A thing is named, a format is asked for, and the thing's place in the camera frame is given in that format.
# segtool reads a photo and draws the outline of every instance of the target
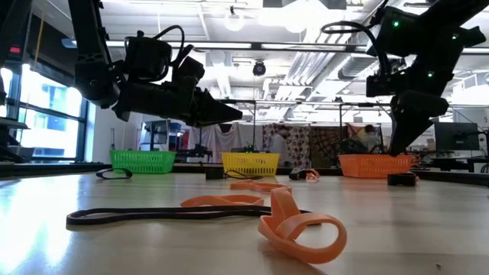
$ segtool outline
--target orange basket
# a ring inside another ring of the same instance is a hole
[[[388,174],[409,172],[413,156],[373,154],[339,155],[343,176],[361,179],[386,179]]]

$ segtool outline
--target red light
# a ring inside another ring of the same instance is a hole
[[[21,53],[21,48],[20,47],[10,47],[10,52],[11,53]]]

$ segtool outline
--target computer monitor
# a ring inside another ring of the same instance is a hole
[[[436,150],[479,150],[475,123],[435,122]]]

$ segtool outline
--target camera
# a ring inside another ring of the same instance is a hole
[[[267,68],[265,68],[265,64],[263,63],[263,61],[257,61],[253,67],[253,75],[263,76],[265,72],[267,72]]]

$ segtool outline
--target plastic basket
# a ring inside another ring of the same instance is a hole
[[[279,159],[280,154],[271,153],[222,153],[225,172],[235,170],[246,176],[275,176]]]
[[[126,168],[132,173],[169,173],[176,152],[111,150],[112,168]]]
[[[409,172],[413,156],[350,154],[340,155],[343,176],[362,179],[386,179],[391,173]]]

